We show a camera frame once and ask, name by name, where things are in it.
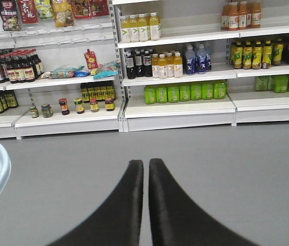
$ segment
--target yellow package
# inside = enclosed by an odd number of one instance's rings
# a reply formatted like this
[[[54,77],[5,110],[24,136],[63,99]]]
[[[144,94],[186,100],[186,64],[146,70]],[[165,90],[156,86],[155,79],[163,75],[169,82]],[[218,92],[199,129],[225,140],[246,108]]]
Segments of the yellow package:
[[[68,0],[53,0],[52,8],[57,28],[74,26],[72,6]]]

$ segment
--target hanging snack bag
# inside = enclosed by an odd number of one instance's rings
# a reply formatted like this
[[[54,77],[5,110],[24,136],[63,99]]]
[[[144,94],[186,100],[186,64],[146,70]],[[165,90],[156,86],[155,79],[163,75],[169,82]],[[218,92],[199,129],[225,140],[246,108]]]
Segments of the hanging snack bag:
[[[35,0],[38,16],[40,19],[53,18],[53,12],[50,4],[50,0]]]
[[[74,26],[72,6],[68,0],[53,0],[52,7],[57,28]]]
[[[34,0],[17,0],[23,24],[37,24],[38,17]]]
[[[89,0],[92,16],[109,15],[107,0]]]
[[[72,8],[76,19],[92,17],[89,0],[72,0]]]
[[[18,24],[17,5],[14,0],[0,0],[0,16],[5,31],[20,31]]]

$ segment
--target red package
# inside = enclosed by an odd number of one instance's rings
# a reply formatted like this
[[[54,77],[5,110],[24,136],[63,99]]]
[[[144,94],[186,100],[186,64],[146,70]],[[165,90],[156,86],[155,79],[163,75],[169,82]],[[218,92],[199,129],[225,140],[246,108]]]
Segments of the red package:
[[[17,0],[23,24],[37,24],[37,10],[34,0]]]
[[[107,0],[89,0],[89,1],[93,17],[109,15]]]

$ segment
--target gray floor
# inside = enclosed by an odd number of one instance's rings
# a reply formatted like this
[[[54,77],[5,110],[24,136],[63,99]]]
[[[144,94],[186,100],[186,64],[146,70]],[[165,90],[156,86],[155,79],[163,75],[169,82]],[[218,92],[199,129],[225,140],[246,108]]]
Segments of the gray floor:
[[[101,132],[0,140],[12,173],[0,246],[43,246],[91,214],[131,159],[145,163],[141,246],[150,246],[148,163],[162,158],[188,194],[262,246],[289,246],[289,124]]]

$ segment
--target condiment jar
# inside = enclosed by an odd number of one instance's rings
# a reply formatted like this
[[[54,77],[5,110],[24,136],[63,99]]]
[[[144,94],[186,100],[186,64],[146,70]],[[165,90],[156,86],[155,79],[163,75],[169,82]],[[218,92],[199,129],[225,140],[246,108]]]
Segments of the condiment jar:
[[[42,111],[43,118],[50,118],[53,115],[50,104],[41,105],[41,111]]]
[[[105,99],[105,108],[107,111],[113,111],[115,109],[114,99],[108,97]]]
[[[61,114],[62,115],[68,115],[69,114],[69,109],[67,105],[67,99],[66,98],[61,98],[58,100],[60,108],[61,108]]]
[[[99,105],[98,105],[97,99],[93,98],[90,100],[90,108],[91,108],[91,112],[99,111]]]
[[[76,112],[78,114],[83,114],[84,113],[84,104],[82,101],[82,98],[76,98],[74,99],[75,107],[76,107]]]
[[[32,115],[32,118],[38,118],[38,109],[36,106],[30,106],[30,114]]]

